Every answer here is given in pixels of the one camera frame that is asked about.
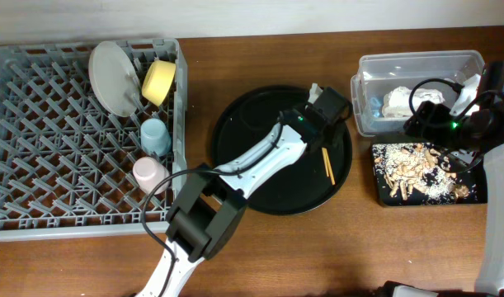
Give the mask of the white paper napkin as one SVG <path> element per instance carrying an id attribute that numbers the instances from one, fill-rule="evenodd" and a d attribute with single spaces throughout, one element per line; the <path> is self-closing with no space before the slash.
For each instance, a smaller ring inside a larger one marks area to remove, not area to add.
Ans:
<path id="1" fill-rule="evenodd" d="M 382 116 L 384 118 L 402 118 L 412 116 L 409 97 L 412 90 L 407 87 L 397 87 L 384 96 Z M 436 89 L 418 88 L 412 98 L 413 108 L 416 110 L 424 101 L 434 104 L 445 102 L 442 93 Z"/>

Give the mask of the wooden chopstick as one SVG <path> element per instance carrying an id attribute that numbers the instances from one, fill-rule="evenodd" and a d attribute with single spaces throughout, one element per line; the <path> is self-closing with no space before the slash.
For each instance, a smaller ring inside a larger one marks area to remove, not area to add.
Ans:
<path id="1" fill-rule="evenodd" d="M 324 162 L 326 176 L 330 178 L 330 176 L 331 176 L 330 162 L 329 162 L 329 159 L 328 159 L 327 149 L 324 148 L 324 147 L 322 147 L 322 155 L 323 155 L 323 162 Z"/>
<path id="2" fill-rule="evenodd" d="M 330 172 L 331 172 L 331 176 L 330 176 L 330 181 L 332 183 L 333 186 L 336 185 L 336 181 L 335 181 L 335 177 L 334 177 L 334 174 L 333 174 L 333 171 L 332 171 L 332 164 L 331 164 L 331 161 L 330 161 L 330 158 L 329 158 L 329 154 L 328 154 L 328 159 L 329 159 L 329 162 L 330 162 Z"/>

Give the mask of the yellow plastic bowl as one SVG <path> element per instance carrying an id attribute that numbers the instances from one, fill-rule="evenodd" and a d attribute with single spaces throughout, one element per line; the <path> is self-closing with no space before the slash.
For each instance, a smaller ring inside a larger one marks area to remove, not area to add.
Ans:
<path id="1" fill-rule="evenodd" d="M 171 89 L 177 66 L 174 63 L 156 60 L 146 73 L 142 95 L 155 106 L 161 106 Z"/>

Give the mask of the light blue plastic cup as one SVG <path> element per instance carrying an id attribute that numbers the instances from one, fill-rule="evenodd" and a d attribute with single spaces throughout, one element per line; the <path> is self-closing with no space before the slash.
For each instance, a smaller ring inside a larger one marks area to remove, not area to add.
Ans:
<path id="1" fill-rule="evenodd" d="M 160 119 L 146 120 L 141 125 L 140 138 L 142 150 L 147 155 L 162 157 L 170 151 L 172 146 L 171 136 Z"/>

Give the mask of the pink plastic cup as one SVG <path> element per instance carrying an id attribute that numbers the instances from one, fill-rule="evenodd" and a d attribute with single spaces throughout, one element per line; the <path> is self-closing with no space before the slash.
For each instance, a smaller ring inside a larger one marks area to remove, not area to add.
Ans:
<path id="1" fill-rule="evenodd" d="M 150 157 L 138 159 L 134 163 L 133 174 L 145 194 L 149 194 L 159 182 L 170 176 L 170 172 L 159 161 Z"/>

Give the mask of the grey round plate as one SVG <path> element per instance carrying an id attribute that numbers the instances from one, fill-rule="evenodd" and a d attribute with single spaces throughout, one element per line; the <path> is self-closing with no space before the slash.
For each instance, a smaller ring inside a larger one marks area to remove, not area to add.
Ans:
<path id="1" fill-rule="evenodd" d="M 128 117 L 137 111 L 139 79 L 128 55 L 112 41 L 94 48 L 88 64 L 92 91 L 111 114 Z"/>

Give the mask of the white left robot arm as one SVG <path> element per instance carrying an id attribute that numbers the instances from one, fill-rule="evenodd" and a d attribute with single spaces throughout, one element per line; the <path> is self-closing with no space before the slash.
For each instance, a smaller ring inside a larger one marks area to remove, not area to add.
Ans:
<path id="1" fill-rule="evenodd" d="M 233 236 L 252 193 L 305 153 L 331 142 L 333 129 L 352 112 L 343 95 L 313 85 L 304 104 L 279 112 L 268 134 L 246 153 L 216 168 L 202 165 L 159 181 L 145 195 L 144 207 L 161 186 L 186 177 L 166 215 L 167 237 L 149 233 L 164 251 L 140 295 L 179 295 L 193 271 Z"/>

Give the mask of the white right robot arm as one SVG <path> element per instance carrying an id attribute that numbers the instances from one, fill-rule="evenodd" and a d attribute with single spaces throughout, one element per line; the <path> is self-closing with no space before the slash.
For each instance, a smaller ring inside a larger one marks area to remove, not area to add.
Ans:
<path id="1" fill-rule="evenodd" d="M 411 110 L 403 126 L 408 137 L 476 154 L 466 169 L 483 169 L 488 203 L 483 263 L 471 294 L 504 296 L 504 60 L 484 66 L 475 97 L 460 113 L 431 102 Z"/>

